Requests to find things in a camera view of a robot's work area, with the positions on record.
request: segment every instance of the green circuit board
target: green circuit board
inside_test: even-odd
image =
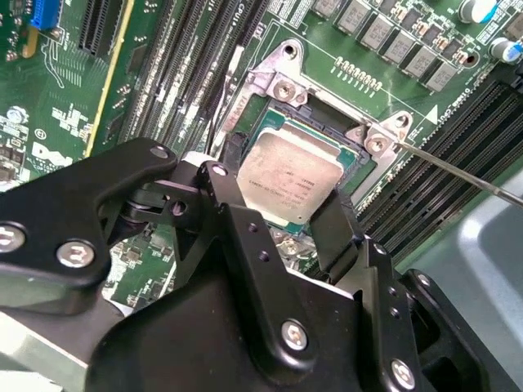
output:
[[[41,30],[31,26],[36,0],[0,5],[0,153],[9,149],[3,158],[0,154],[8,168],[0,190],[137,136],[155,138],[178,154],[202,149],[216,108],[212,98],[220,95],[228,60],[240,43],[244,50],[231,74],[223,118],[235,111],[232,103],[249,71],[281,42],[294,39],[302,45],[302,74],[309,80],[377,122],[409,112],[413,126],[408,141],[423,145],[498,63],[489,54],[490,44],[506,35],[523,9],[523,0],[502,0],[489,23],[465,24],[458,18],[461,0],[398,0],[387,12],[381,8],[387,0],[340,0],[331,2],[337,5],[329,16],[318,12],[315,0],[105,1],[115,11],[107,25],[96,27],[110,38],[110,46],[95,56],[79,47],[87,5],[93,1],[60,1],[56,26]],[[356,1],[368,9],[370,19],[362,21],[358,33],[348,33],[340,21]],[[410,10],[419,16],[405,27]],[[434,84],[428,87],[429,78],[413,76],[414,69],[409,72],[412,59],[386,60],[385,44],[378,50],[363,44],[364,31],[377,18],[386,21],[390,34],[406,32],[418,48],[430,47],[434,61],[451,67],[454,74],[441,91]],[[438,39],[427,44],[422,37],[432,26],[440,28]],[[245,31],[251,35],[242,42]],[[455,52],[444,56],[453,44]],[[154,53],[162,56],[162,64],[151,57]],[[163,85],[166,78],[169,83]],[[150,111],[143,114],[141,96],[150,100]],[[253,96],[234,131],[255,137],[269,106],[268,98]],[[137,113],[144,126],[132,129]],[[356,208],[363,211],[409,158],[399,154]],[[357,188],[371,170],[372,163],[353,173],[346,188]],[[164,242],[171,240],[168,230],[155,233]],[[166,249],[168,245],[153,246],[143,238],[118,245],[113,254],[118,271],[113,276],[118,278],[108,282],[107,296],[133,307],[140,298],[152,301],[165,293],[176,270],[175,256],[166,261],[162,253]],[[307,253],[300,269],[313,264],[313,254]]]

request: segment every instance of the mounting hole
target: mounting hole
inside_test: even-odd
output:
[[[409,125],[409,117],[405,116],[404,114],[399,116],[394,122],[394,125],[396,125],[396,128],[407,127]]]
[[[473,52],[470,55],[468,55],[468,57],[465,59],[463,66],[467,68],[472,68],[475,67],[479,61],[480,55],[478,53]]]
[[[261,261],[269,261],[270,260],[270,257],[269,257],[269,253],[265,252],[265,251],[261,251],[260,252],[260,255],[258,256],[258,259],[260,259]]]
[[[171,212],[174,216],[182,216],[186,212],[186,209],[187,204],[178,201],[174,202],[174,204],[172,205]]]
[[[293,45],[285,45],[284,46],[284,55],[285,55],[285,58],[287,58],[287,60],[294,59],[297,55],[296,47],[294,47]]]
[[[396,308],[390,308],[390,312],[391,312],[392,317],[394,317],[396,320],[401,319],[401,314],[400,314],[400,312],[398,311],[398,309],[396,309]]]

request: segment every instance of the electronic component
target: electronic component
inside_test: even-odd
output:
[[[269,109],[239,169],[238,184],[249,207],[299,233],[356,158],[351,149]]]
[[[410,48],[414,45],[414,39],[411,38],[404,31],[400,31],[392,41],[391,45],[387,48],[383,57],[392,61],[393,63],[399,64],[405,58]]]
[[[407,9],[405,7],[396,7],[396,20],[401,22],[407,16]]]
[[[25,153],[18,149],[13,149],[11,151],[11,163],[21,166],[24,163]]]
[[[430,51],[427,47],[420,47],[419,51],[405,67],[405,71],[416,78],[420,78],[428,70],[432,61],[435,59],[436,54]]]
[[[109,53],[123,0],[89,0],[78,47],[95,57]]]
[[[418,33],[418,36],[423,37],[425,33],[428,31],[428,24],[425,22],[418,22],[416,24],[416,33]]]
[[[120,129],[122,129],[123,120],[125,120],[125,116],[123,113],[120,113],[107,125],[105,132],[106,140],[110,140],[113,138],[113,136],[118,135]]]
[[[452,41],[449,42],[447,47],[443,50],[441,55],[447,59],[452,60],[454,55],[458,53],[458,51],[463,47],[463,43],[459,41],[458,39],[454,38]]]
[[[398,3],[398,0],[382,0],[382,3],[379,6],[379,11],[383,12],[385,15],[389,15],[392,11],[392,8]]]
[[[316,0],[312,10],[324,18],[330,18],[341,2],[342,0]]]
[[[455,59],[459,64],[465,64],[468,59],[468,53],[466,51],[459,51],[456,54]]]
[[[337,26],[346,33],[355,33],[370,13],[370,7],[360,0],[352,0],[337,21]]]
[[[438,38],[442,31],[443,29],[440,26],[431,24],[428,30],[424,34],[420,35],[422,35],[422,41],[430,46],[436,40],[436,38]]]
[[[438,51],[443,51],[449,45],[449,40],[445,37],[439,37],[436,41]]]
[[[38,30],[52,29],[58,25],[60,0],[34,0],[31,25]]]
[[[143,44],[139,47],[135,47],[132,50],[131,58],[127,63],[126,72],[129,74],[131,72],[138,72],[141,67],[141,63],[144,62],[145,53],[147,52],[147,45]]]
[[[514,41],[523,38],[523,13],[518,14],[516,18],[510,22],[505,29],[505,35]]]
[[[6,145],[0,145],[0,158],[11,159],[13,149]]]
[[[411,30],[421,18],[423,18],[423,14],[416,8],[411,8],[407,12],[407,15],[405,15],[405,17],[401,20],[401,27],[406,30]]]
[[[38,46],[38,29],[33,26],[27,28],[27,43],[22,48],[22,56],[25,59],[33,57]]]
[[[463,0],[459,6],[459,19],[463,23],[487,23],[498,9],[496,0]]]
[[[0,163],[0,183],[12,181],[16,178],[16,169],[5,163]]]
[[[427,80],[425,85],[433,91],[441,91],[447,85],[450,79],[458,72],[449,63],[441,63],[441,65],[436,69],[432,76]]]
[[[496,38],[490,45],[489,53],[503,63],[516,63],[523,54],[523,46],[506,38]]]
[[[391,30],[392,23],[380,15],[370,24],[361,42],[376,51],[386,40]]]

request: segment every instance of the pcie slot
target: pcie slot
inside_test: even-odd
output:
[[[478,118],[489,104],[504,92],[504,86],[499,86],[498,84],[485,85],[484,91],[470,105],[474,106],[476,102],[479,104],[473,110],[458,109],[458,114],[451,118],[429,139],[424,149],[430,154],[440,157],[448,148],[454,145],[455,141],[468,129],[470,123],[475,118]],[[422,159],[413,158],[392,183],[385,187],[371,205],[362,212],[360,221],[367,230],[372,230],[378,221],[396,205],[397,199],[416,184],[425,172],[422,168],[424,164],[426,163]]]
[[[113,43],[123,0],[89,0],[83,17],[78,47],[95,56],[105,56]]]
[[[189,12],[190,3],[186,2],[178,17],[177,0],[169,0],[164,3],[159,29],[154,37],[154,44],[147,57],[148,60],[138,77],[140,86],[129,108],[130,114],[123,125],[123,131],[119,138],[120,143],[141,135],[156,91],[167,68],[169,54],[174,50],[183,27],[184,18]]]
[[[195,71],[194,77],[191,75],[192,83],[187,86],[189,78],[186,79],[186,90],[183,91],[183,97],[178,100],[177,105],[180,101],[185,105],[191,105],[193,103],[196,94],[202,85],[206,82],[206,76],[211,69],[214,61],[222,61],[220,54],[223,50],[218,51],[218,47],[222,43],[224,46],[232,46],[234,42],[230,39],[224,40],[228,29],[233,29],[234,26],[230,25],[233,16],[235,15],[235,9],[239,5],[239,2],[226,2],[225,7],[221,10],[219,23],[217,26],[212,27],[213,36],[206,45],[205,53],[202,59],[198,59],[199,67]],[[167,145],[172,145],[178,132],[181,130],[183,119],[185,116],[180,115],[180,112],[171,113],[166,124],[168,127],[164,130],[162,141]]]
[[[507,170],[507,164],[505,162],[514,162],[517,158],[521,156],[521,154],[523,154],[523,141],[515,147],[513,147],[509,153],[502,151],[500,154],[498,154],[498,163],[484,175],[484,178],[486,180],[493,180],[497,178],[505,170]],[[464,185],[463,188],[466,190],[462,191],[460,189],[459,194],[461,195],[461,197],[459,198],[459,200],[457,200],[444,212],[442,212],[440,214],[441,216],[452,216],[454,213],[458,212],[464,205],[472,201],[474,197],[480,193],[478,189],[471,185]],[[419,244],[427,240],[434,233],[434,231],[439,228],[441,221],[443,221],[444,219],[445,218],[441,218],[440,220],[434,220],[426,228],[420,230],[415,238],[409,238],[407,241],[398,244],[397,247],[400,250],[396,252],[393,261],[397,263],[403,260],[408,254],[416,250]]]
[[[185,72],[182,67],[185,68],[186,65],[183,64],[185,57],[191,52],[191,43],[194,40],[196,29],[198,28],[199,22],[202,19],[203,11],[206,6],[205,0],[196,0],[196,2],[189,2],[188,7],[190,7],[190,14],[187,17],[186,23],[183,26],[183,33],[181,34],[180,40],[177,42],[176,48],[171,55],[168,67],[165,70],[165,73],[162,77],[162,82],[160,83],[157,95],[154,99],[150,115],[147,119],[145,125],[145,132],[143,136],[149,137],[152,139],[159,139],[158,136],[158,123],[160,116],[164,109],[168,109],[166,106],[170,106],[168,94],[172,88],[172,84],[175,82],[175,77],[180,72]]]
[[[482,140],[481,143],[476,144],[476,150],[483,151],[483,153],[478,155],[473,154],[473,159],[471,162],[469,159],[468,164],[461,164],[459,166],[463,167],[463,169],[467,172],[479,173],[481,171],[484,171],[485,165],[487,167],[489,166],[489,162],[491,162],[490,159],[492,159],[500,151],[504,150],[512,142],[512,140],[514,140],[514,138],[517,137],[519,133],[519,130],[516,127],[513,127],[510,132],[498,134],[497,137],[494,138],[494,140]],[[439,208],[444,206],[449,201],[449,199],[451,199],[453,196],[455,197],[455,195],[461,194],[459,192],[455,192],[455,190],[459,188],[460,185],[464,184],[462,180],[449,175],[441,169],[434,168],[432,170],[440,178],[438,180],[429,179],[425,182],[425,184],[423,184],[420,187],[421,189],[424,189],[426,184],[432,185],[431,189],[427,189],[427,192],[425,192],[424,198],[418,200],[421,201],[419,205],[420,208],[418,209],[419,211],[415,215],[410,216],[408,220],[399,219],[397,222],[393,224],[393,226],[389,226],[389,232],[386,235],[377,235],[377,237],[380,238],[380,241],[383,241],[383,243],[388,245],[389,250],[395,249],[399,245],[399,243],[403,241],[402,237],[409,237],[410,235],[417,233],[419,230],[419,224],[423,220],[429,220],[429,218],[432,215],[434,215]],[[390,230],[390,228],[394,226],[401,227],[401,231],[397,232]]]
[[[479,117],[476,121],[480,123],[488,123],[489,126],[481,128],[479,131],[467,135],[466,140],[457,139],[455,142],[462,146],[462,148],[453,150],[450,155],[443,154],[441,158],[455,166],[465,166],[463,165],[463,160],[469,157],[470,153],[474,151],[474,149],[477,149],[478,145],[484,142],[485,138],[491,134],[492,129],[495,129],[502,121],[504,121],[506,118],[504,116],[506,116],[507,111],[514,110],[518,105],[519,104],[517,102],[508,101],[505,105],[498,106],[493,113],[490,113],[487,116],[487,118]],[[429,167],[427,163],[424,163],[424,166],[426,168]],[[396,225],[397,222],[405,220],[405,212],[413,212],[413,210],[418,205],[430,205],[431,200],[425,200],[424,196],[429,194],[435,187],[437,187],[439,181],[443,177],[446,177],[446,175],[447,173],[445,171],[432,171],[423,173],[418,181],[420,185],[415,186],[415,190],[413,192],[402,194],[402,197],[397,199],[396,207],[393,209],[393,211],[391,211],[390,214],[386,214],[384,216],[386,219],[379,220],[377,222],[377,228],[373,232],[374,236],[381,237],[385,235],[385,233],[388,231],[388,228],[390,228],[392,225]],[[405,222],[405,224],[409,223],[411,219],[412,216],[409,215],[409,219],[407,222]]]

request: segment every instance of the screw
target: screw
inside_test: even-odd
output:
[[[294,256],[297,254],[297,251],[298,251],[297,244],[296,244],[296,241],[294,241],[292,238],[283,241],[280,244],[280,246],[282,248],[282,251],[284,251],[284,253],[286,255]]]
[[[281,336],[285,343],[293,350],[302,351],[307,347],[305,330],[294,321],[286,321],[281,326]]]
[[[429,287],[431,285],[431,281],[428,280],[427,276],[424,274],[418,274],[418,279],[423,284],[423,286]]]
[[[13,252],[25,242],[25,234],[15,226],[0,226],[0,253]]]
[[[90,265],[95,260],[95,251],[86,243],[70,241],[58,248],[56,257],[66,267],[82,268]]]
[[[165,151],[165,148],[161,145],[156,145],[152,149],[150,149],[150,152],[153,153],[153,155],[156,155],[158,158],[161,159],[167,159],[169,158],[169,154],[167,151]]]
[[[394,378],[398,381],[398,384],[403,386],[406,390],[413,390],[416,386],[416,381],[414,380],[414,374],[410,371],[409,367],[405,365],[399,359],[393,359],[392,364],[392,373]]]
[[[371,140],[369,144],[374,153],[379,153],[383,149],[383,143],[380,140]]]
[[[381,253],[382,255],[386,255],[387,254],[387,251],[385,250],[385,248],[379,244],[379,243],[375,243],[374,244],[374,248],[379,252]]]
[[[399,116],[394,125],[396,125],[396,128],[404,128],[409,125],[409,118],[405,115]]]
[[[212,170],[216,174],[218,174],[219,176],[226,176],[227,175],[227,170],[223,166],[214,165],[214,166],[212,166]]]

